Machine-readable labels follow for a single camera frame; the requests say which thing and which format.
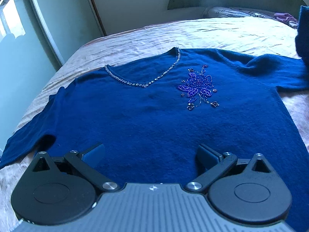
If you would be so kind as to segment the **blue beaded sweater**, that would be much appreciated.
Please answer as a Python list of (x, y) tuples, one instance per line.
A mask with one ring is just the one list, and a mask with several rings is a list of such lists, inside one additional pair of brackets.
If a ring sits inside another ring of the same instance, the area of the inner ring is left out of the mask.
[(299, 59), (219, 49), (171, 49), (76, 78), (7, 142), (5, 170), (28, 152), (62, 156), (96, 142), (95, 169), (116, 182), (186, 183), (202, 173), (201, 143), (250, 157), (261, 152), (292, 193), (288, 223), (308, 228), (308, 152), (281, 93), (308, 89), (308, 8)]

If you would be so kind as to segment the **pink bed sheet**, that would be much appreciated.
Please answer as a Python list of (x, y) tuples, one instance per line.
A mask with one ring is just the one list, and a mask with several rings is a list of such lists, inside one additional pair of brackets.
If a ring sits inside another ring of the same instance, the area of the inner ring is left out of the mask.
[[(79, 48), (49, 80), (14, 132), (41, 112), (49, 96), (57, 93), (60, 87), (67, 87), (73, 79), (105, 64), (122, 65), (173, 47), (218, 48), (249, 55), (271, 53), (298, 58), (296, 35), (296, 29), (271, 19), (232, 17), (175, 21), (94, 39)], [(308, 91), (283, 93), (281, 97), (308, 150)], [(1, 169), (1, 231), (9, 231), (17, 223), (10, 196), (33, 157), (30, 153), (23, 160)]]

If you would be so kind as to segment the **mirrored wardrobe door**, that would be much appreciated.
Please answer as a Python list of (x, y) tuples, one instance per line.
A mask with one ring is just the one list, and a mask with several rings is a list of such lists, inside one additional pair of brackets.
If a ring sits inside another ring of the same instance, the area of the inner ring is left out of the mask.
[(1, 0), (1, 147), (66, 83), (61, 67), (102, 30), (90, 0)]

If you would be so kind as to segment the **patterned pillow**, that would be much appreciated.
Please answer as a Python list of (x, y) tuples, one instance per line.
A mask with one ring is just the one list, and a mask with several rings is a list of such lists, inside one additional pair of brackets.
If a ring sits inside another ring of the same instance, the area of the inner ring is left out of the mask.
[[(274, 18), (274, 14), (275, 12), (260, 9), (249, 9), (241, 7), (208, 7), (203, 12), (202, 17), (203, 18), (254, 17), (254, 18), (272, 19), (278, 21)], [(299, 22), (297, 20), (297, 23), (290, 21), (289, 23), (283, 23), (283, 24), (296, 29), (299, 25)]]

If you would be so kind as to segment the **purple cloth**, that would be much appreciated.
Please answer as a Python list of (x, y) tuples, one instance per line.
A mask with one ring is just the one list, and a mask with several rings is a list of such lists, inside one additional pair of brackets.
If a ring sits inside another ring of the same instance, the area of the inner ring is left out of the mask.
[(289, 23), (290, 21), (297, 23), (297, 19), (289, 13), (275, 13), (274, 18), (282, 23)]

